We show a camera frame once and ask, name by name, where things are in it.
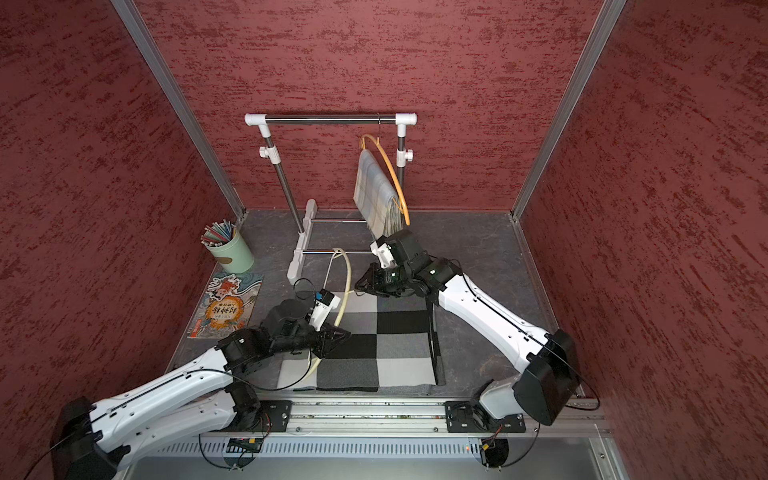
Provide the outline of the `black grey white checked scarf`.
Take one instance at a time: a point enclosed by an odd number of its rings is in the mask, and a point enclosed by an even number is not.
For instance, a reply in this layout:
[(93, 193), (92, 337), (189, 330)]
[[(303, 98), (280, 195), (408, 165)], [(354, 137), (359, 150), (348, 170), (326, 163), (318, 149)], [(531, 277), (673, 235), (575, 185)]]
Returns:
[(277, 385), (296, 381), (294, 390), (427, 392), (445, 383), (433, 304), (428, 300), (353, 293), (340, 327), (351, 337), (312, 373), (305, 373), (305, 353), (285, 356)]

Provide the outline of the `blue cream plaid fringed scarf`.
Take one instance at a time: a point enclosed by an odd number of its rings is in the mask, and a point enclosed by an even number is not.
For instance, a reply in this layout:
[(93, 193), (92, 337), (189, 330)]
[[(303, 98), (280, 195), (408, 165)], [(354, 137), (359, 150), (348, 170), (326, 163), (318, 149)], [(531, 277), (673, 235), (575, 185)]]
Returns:
[(353, 200), (375, 238), (405, 227), (395, 187), (369, 150), (359, 156)]

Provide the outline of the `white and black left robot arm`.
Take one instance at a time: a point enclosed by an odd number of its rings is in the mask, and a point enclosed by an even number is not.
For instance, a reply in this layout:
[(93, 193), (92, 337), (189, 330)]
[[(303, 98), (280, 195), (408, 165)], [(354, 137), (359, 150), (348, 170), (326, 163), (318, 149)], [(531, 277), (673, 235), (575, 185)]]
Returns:
[(323, 290), (288, 299), (257, 327), (234, 331), (197, 358), (128, 392), (61, 410), (51, 440), (56, 479), (111, 479), (154, 450), (190, 435), (254, 424), (261, 387), (249, 377), (273, 356), (321, 359), (350, 334), (340, 328), (346, 296)]

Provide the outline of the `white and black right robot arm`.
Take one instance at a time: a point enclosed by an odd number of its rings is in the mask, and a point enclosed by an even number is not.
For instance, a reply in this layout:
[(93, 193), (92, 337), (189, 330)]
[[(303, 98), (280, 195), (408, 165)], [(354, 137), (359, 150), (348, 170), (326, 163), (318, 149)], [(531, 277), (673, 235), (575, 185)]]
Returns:
[(379, 297), (414, 294), (466, 322), (496, 347), (517, 371), (490, 381), (472, 401), (476, 422), (526, 414), (551, 426), (580, 385), (573, 338), (529, 323), (482, 291), (456, 260), (430, 255), (403, 229), (370, 244), (377, 258), (355, 288)]

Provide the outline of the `orange wooden hanger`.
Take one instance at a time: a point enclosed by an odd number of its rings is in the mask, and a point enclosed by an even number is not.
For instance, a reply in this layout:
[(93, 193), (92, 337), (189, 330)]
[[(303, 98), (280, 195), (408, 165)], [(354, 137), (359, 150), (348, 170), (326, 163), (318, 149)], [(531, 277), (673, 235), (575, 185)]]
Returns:
[(382, 160), (384, 161), (384, 164), (387, 167), (387, 171), (390, 174), (390, 178), (392, 180), (393, 187), (394, 187), (394, 189), (395, 189), (395, 191), (397, 193), (400, 213), (402, 214), (402, 216), (404, 218), (405, 225), (409, 226), (410, 225), (410, 213), (409, 213), (407, 201), (405, 199), (405, 195), (404, 195), (404, 192), (403, 192), (403, 189), (402, 189), (401, 182), (399, 181), (397, 173), (396, 173), (396, 171), (395, 171), (395, 169), (394, 169), (394, 167), (392, 165), (392, 162), (391, 162), (389, 156), (387, 155), (386, 151), (382, 147), (379, 137), (374, 137), (371, 134), (363, 134), (360, 137), (360, 140), (359, 140), (360, 148), (362, 150), (366, 149), (366, 141), (367, 140), (370, 140), (374, 144), (374, 146), (378, 150)]

